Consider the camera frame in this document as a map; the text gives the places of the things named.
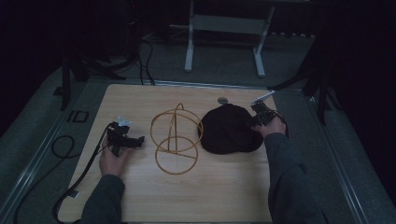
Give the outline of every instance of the wire frame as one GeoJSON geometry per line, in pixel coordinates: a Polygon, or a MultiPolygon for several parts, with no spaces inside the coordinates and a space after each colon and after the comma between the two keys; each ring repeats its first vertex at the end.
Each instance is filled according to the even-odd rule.
{"type": "Polygon", "coordinates": [[[166,110],[164,112],[162,112],[161,114],[157,115],[156,117],[154,117],[154,119],[151,121],[151,127],[150,127],[150,137],[151,140],[154,142],[154,144],[157,146],[157,149],[155,151],[155,161],[157,162],[158,167],[164,171],[165,173],[169,174],[169,175],[183,175],[186,174],[188,171],[190,171],[195,164],[198,161],[198,148],[197,145],[198,143],[201,141],[201,138],[204,134],[204,125],[201,122],[200,118],[195,115],[194,113],[192,113],[190,110],[184,109],[184,105],[183,104],[178,104],[176,106],[175,109],[170,109],[170,110],[166,110]],[[158,143],[154,137],[153,137],[153,127],[154,127],[154,123],[157,121],[157,119],[159,117],[165,116],[165,115],[171,115],[172,118],[170,120],[169,123],[169,129],[168,129],[168,135],[167,138],[163,139],[160,143],[158,143]],[[183,117],[185,119],[190,120],[191,122],[193,122],[199,129],[199,137],[198,139],[194,142],[192,140],[190,140],[190,138],[186,137],[186,136],[182,136],[179,135],[177,133],[177,117],[183,117]],[[189,142],[191,145],[189,147],[185,147],[185,148],[179,148],[179,144],[178,144],[178,140],[179,139],[184,139],[187,142],[189,142]],[[175,141],[175,148],[171,148],[171,140],[175,141]],[[187,150],[190,149],[194,149],[194,155],[187,155],[184,152],[186,152],[187,150]],[[175,155],[175,156],[180,156],[180,157],[184,157],[184,158],[189,158],[194,160],[194,162],[192,163],[192,166],[190,166],[188,169],[180,171],[180,172],[171,172],[167,169],[165,169],[163,166],[160,165],[159,159],[158,159],[158,154],[159,153],[168,153],[171,155],[175,155]]]}

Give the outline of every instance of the gold wire frame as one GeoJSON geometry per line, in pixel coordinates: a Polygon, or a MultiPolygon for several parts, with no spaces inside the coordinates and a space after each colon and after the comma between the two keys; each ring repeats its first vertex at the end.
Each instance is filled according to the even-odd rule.
{"type": "Polygon", "coordinates": [[[157,149],[156,149],[156,151],[155,151],[155,161],[157,162],[158,167],[159,167],[162,171],[164,171],[165,173],[167,173],[167,174],[169,174],[169,175],[183,175],[183,174],[186,174],[188,171],[190,171],[190,170],[195,166],[195,164],[196,164],[197,161],[198,161],[198,148],[197,148],[197,144],[201,141],[201,138],[202,138],[202,136],[203,136],[203,134],[204,134],[204,125],[203,125],[203,123],[201,122],[201,120],[199,119],[199,117],[198,117],[197,115],[195,115],[194,113],[192,113],[190,110],[184,109],[184,105],[183,105],[183,104],[178,104],[178,105],[176,106],[175,109],[166,110],[165,112],[163,112],[163,113],[157,115],[156,117],[154,117],[154,119],[151,121],[151,127],[150,127],[149,132],[150,132],[150,136],[151,136],[152,141],[153,141],[154,144],[157,146],[157,149]],[[188,117],[188,116],[186,116],[186,115],[184,115],[184,114],[177,113],[177,112],[180,111],[180,110],[185,111],[185,112],[187,112],[187,113],[189,113],[189,114],[195,116],[196,120],[198,120],[198,121],[196,121],[196,120],[194,120],[194,119],[192,119],[192,118],[190,118],[190,117],[188,117]],[[152,130],[153,130],[153,126],[154,126],[155,121],[156,121],[160,116],[163,116],[163,115],[172,115],[172,119],[171,119],[171,122],[170,122],[170,124],[169,124],[169,131],[168,131],[168,136],[167,136],[167,138],[163,139],[163,140],[161,141],[161,143],[157,143],[157,142],[155,141],[154,137],[153,137],[152,130]],[[201,134],[199,135],[198,140],[196,140],[195,142],[193,142],[192,140],[190,140],[190,138],[187,138],[187,137],[185,137],[185,136],[177,135],[177,116],[181,116],[181,117],[183,117],[183,118],[185,118],[185,119],[188,119],[188,120],[192,121],[192,122],[198,127],[198,129],[199,129],[199,131],[200,131],[200,133],[201,133],[201,134]],[[175,128],[175,135],[174,135],[174,136],[172,136],[172,130],[173,130],[173,128],[175,128]],[[186,148],[182,148],[182,149],[178,148],[178,145],[177,145],[177,139],[178,139],[178,138],[181,138],[181,139],[184,139],[184,140],[189,141],[189,142],[191,143],[191,146],[190,146],[190,147],[186,147],[186,148]],[[171,139],[175,139],[175,149],[171,149],[171,148],[170,148],[170,141],[171,141],[171,139]],[[164,144],[165,142],[167,142],[167,147],[163,147],[163,144],[164,144]],[[194,148],[194,149],[195,149],[195,156],[190,156],[190,155],[186,155],[186,154],[183,154],[183,153],[182,153],[182,152],[185,152],[185,151],[187,151],[187,150],[189,150],[189,149],[191,149],[191,148],[194,148]],[[181,172],[170,172],[170,171],[164,169],[164,168],[160,165],[160,162],[158,161],[158,153],[159,153],[159,152],[170,153],[170,154],[173,154],[173,155],[176,155],[176,156],[182,156],[182,157],[190,158],[190,159],[193,159],[193,160],[194,160],[194,163],[193,163],[192,166],[191,166],[190,168],[188,168],[187,170],[184,170],[184,171],[181,171],[181,172]]]}

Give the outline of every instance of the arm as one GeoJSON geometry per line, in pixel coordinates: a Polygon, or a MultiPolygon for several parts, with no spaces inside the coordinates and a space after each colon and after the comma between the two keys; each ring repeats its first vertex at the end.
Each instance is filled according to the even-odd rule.
{"type": "Polygon", "coordinates": [[[125,185],[120,176],[131,149],[124,150],[118,158],[107,146],[103,147],[99,161],[102,178],[85,203],[80,223],[121,223],[120,202],[125,185]]]}
{"type": "Polygon", "coordinates": [[[104,175],[85,203],[79,223],[121,223],[121,198],[125,185],[115,175],[104,175]]]}
{"type": "Polygon", "coordinates": [[[275,118],[254,130],[264,137],[270,167],[268,205],[274,223],[326,223],[311,193],[304,165],[285,136],[286,125],[275,118]]]}

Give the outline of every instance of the hand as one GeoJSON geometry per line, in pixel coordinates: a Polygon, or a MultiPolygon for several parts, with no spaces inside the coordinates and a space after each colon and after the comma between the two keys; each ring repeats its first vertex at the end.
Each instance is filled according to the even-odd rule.
{"type": "Polygon", "coordinates": [[[282,122],[279,117],[275,117],[271,122],[266,126],[256,125],[251,127],[252,130],[256,132],[260,132],[262,137],[265,137],[270,133],[283,133],[286,132],[286,124],[282,122]]]}
{"type": "Polygon", "coordinates": [[[124,171],[125,164],[132,152],[131,148],[126,148],[116,157],[107,146],[107,136],[102,142],[102,155],[99,160],[99,167],[102,175],[116,175],[120,177],[124,171]]]}

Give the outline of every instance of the person's left hand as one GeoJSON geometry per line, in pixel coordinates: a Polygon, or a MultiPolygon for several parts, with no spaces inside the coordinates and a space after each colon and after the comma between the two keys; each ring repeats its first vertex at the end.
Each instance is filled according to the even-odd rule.
{"type": "Polygon", "coordinates": [[[116,157],[107,146],[107,136],[102,142],[102,155],[99,160],[99,167],[102,175],[116,175],[120,177],[125,169],[125,164],[128,161],[132,148],[126,148],[120,151],[120,156],[116,157]]]}

